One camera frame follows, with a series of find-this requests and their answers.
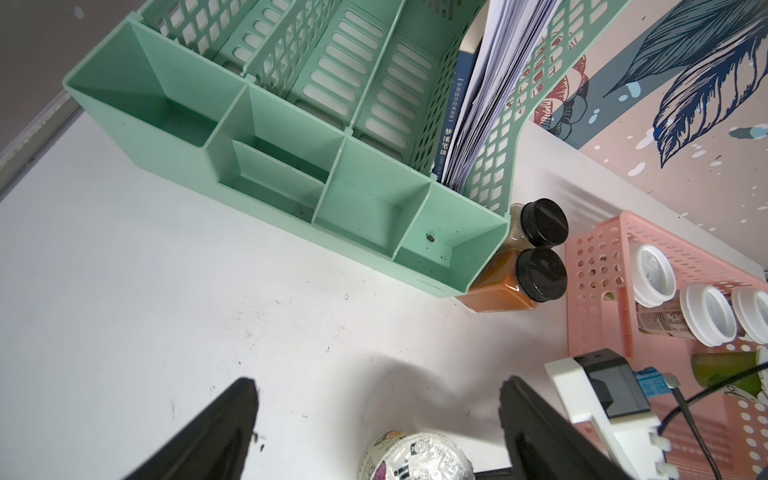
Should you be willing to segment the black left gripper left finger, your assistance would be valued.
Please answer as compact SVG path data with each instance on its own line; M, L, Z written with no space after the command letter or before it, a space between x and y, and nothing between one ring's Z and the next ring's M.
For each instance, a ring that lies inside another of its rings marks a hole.
M130 479L239 479L259 409L256 382L235 380Z

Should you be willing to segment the green white-lid yogurt cup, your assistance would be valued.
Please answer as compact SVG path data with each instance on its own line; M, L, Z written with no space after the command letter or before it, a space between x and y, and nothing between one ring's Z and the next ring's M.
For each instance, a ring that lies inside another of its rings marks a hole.
M767 349L749 352L696 354L691 359L695 380L701 387L711 387L752 367L767 362ZM767 405L767 370L728 383L721 392L729 397Z

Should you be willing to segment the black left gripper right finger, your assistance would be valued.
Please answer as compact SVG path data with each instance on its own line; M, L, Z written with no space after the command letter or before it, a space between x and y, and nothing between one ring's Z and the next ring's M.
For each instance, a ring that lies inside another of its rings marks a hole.
M500 389L499 418L513 479L627 479L522 378Z

